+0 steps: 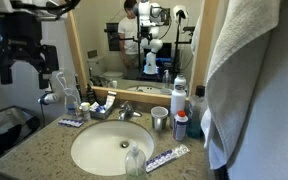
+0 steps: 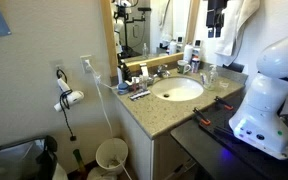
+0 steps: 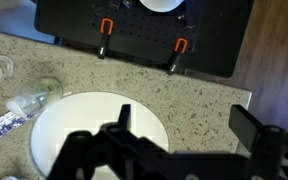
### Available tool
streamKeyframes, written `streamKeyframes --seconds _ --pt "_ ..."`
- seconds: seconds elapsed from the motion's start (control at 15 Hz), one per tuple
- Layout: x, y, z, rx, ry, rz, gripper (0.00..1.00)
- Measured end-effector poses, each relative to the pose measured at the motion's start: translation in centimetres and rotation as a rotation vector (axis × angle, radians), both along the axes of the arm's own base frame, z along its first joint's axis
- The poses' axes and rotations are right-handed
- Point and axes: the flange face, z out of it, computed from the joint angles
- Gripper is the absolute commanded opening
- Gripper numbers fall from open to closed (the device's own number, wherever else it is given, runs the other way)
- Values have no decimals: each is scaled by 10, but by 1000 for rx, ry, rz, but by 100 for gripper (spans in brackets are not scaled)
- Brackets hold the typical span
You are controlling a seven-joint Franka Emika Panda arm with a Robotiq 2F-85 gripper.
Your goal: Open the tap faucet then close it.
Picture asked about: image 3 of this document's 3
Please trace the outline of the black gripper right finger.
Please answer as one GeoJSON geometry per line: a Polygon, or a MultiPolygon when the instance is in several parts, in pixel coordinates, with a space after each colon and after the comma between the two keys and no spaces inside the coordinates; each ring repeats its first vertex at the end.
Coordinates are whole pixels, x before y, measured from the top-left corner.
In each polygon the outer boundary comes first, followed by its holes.
{"type": "Polygon", "coordinates": [[[251,151],[259,130],[263,124],[241,105],[232,105],[229,117],[229,128],[243,146],[251,151]]]}

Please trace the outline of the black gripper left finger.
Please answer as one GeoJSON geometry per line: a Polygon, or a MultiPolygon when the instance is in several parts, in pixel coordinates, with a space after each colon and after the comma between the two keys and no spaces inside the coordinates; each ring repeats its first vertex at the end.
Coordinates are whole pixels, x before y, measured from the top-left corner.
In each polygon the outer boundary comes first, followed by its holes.
{"type": "Polygon", "coordinates": [[[123,104],[118,118],[118,126],[122,130],[127,130],[131,115],[131,105],[123,104]]]}

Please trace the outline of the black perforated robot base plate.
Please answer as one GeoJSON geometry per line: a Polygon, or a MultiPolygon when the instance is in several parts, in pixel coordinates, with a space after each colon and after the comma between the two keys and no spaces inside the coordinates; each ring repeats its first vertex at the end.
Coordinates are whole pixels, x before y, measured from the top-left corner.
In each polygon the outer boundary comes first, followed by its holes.
{"type": "Polygon", "coordinates": [[[178,69],[220,77],[233,75],[254,0],[185,0],[167,13],[150,12],[139,1],[35,0],[35,28],[45,34],[95,46],[103,18],[114,21],[106,56],[117,52],[169,68],[175,43],[188,41],[178,69]]]}

